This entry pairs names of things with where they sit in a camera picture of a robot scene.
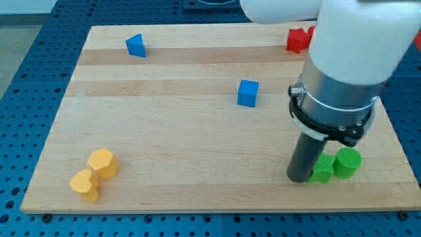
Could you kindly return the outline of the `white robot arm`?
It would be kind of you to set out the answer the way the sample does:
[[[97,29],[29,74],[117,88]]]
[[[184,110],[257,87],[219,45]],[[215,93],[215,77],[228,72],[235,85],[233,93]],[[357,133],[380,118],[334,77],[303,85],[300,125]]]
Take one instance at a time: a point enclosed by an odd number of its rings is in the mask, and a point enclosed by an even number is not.
[[[371,127],[374,106],[420,29],[419,1],[242,1],[259,24],[316,19],[309,52],[289,88],[299,144],[354,146]]]

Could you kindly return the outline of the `red block behind arm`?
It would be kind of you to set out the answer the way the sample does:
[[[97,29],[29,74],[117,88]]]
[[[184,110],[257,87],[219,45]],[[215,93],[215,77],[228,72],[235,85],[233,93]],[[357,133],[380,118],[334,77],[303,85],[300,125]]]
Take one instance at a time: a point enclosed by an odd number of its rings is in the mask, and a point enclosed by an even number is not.
[[[307,40],[308,40],[308,42],[311,42],[314,30],[315,30],[315,26],[310,26],[308,28],[308,30],[307,30]]]

